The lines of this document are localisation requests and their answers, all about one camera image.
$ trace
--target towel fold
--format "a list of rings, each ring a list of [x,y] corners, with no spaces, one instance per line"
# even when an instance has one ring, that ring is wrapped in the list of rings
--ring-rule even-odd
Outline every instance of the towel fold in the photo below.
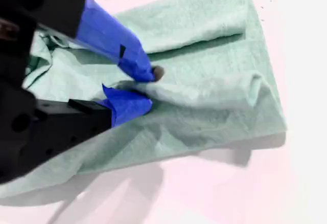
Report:
[[[161,0],[117,18],[152,53],[153,65],[165,68],[158,83],[134,83],[104,57],[81,49],[50,50],[50,43],[36,36],[32,54],[48,62],[49,68],[41,77],[36,68],[25,85],[38,98],[59,101],[104,98],[102,83],[135,89],[152,99],[152,110],[1,185],[0,197],[64,183],[75,174],[128,167],[285,131],[251,0]]]

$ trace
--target fabric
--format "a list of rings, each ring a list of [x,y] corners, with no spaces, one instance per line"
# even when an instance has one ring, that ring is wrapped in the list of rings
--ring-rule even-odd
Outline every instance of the fabric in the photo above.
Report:
[[[0,186],[1,197],[61,184],[75,174],[128,167],[285,131],[251,0],[161,0],[117,18],[152,53],[153,65],[165,68],[158,83],[134,83],[105,58],[71,48],[54,49],[51,68],[36,81],[32,72],[26,83],[33,84],[30,90],[37,97],[60,101],[103,98],[102,83],[136,89],[152,99],[152,110]],[[34,47],[40,40],[36,37]],[[35,52],[41,56],[47,49]]]

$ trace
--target pink surface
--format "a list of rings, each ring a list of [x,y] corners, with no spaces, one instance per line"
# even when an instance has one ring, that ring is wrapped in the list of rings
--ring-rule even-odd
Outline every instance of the pink surface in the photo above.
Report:
[[[145,0],[106,3],[111,12]],[[283,107],[285,59],[276,0],[254,0]],[[0,224],[309,223],[292,144],[283,135],[189,157],[75,177],[57,187],[0,199]]]

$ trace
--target green towel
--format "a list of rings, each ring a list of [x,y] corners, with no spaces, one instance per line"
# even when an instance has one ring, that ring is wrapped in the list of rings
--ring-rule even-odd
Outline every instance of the green towel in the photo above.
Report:
[[[285,131],[251,0],[161,0],[117,17],[152,53],[153,65],[165,68],[160,82],[134,83],[107,59],[69,48],[76,46],[64,41],[58,43],[61,47],[47,48],[58,39],[47,42],[37,34],[32,54],[48,64],[41,71],[37,66],[25,86],[38,98],[66,101],[100,98],[102,83],[118,85],[146,93],[154,101],[152,111],[0,186],[1,197],[61,184],[75,174],[128,167]]]

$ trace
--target blue tape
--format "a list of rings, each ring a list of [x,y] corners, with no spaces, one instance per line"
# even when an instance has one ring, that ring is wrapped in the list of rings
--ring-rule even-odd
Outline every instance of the blue tape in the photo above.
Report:
[[[98,101],[98,103],[111,109],[111,127],[143,116],[151,110],[152,101],[141,94],[104,85],[102,87],[107,99]]]
[[[76,42],[108,57],[138,82],[155,80],[139,39],[94,0],[86,0]]]

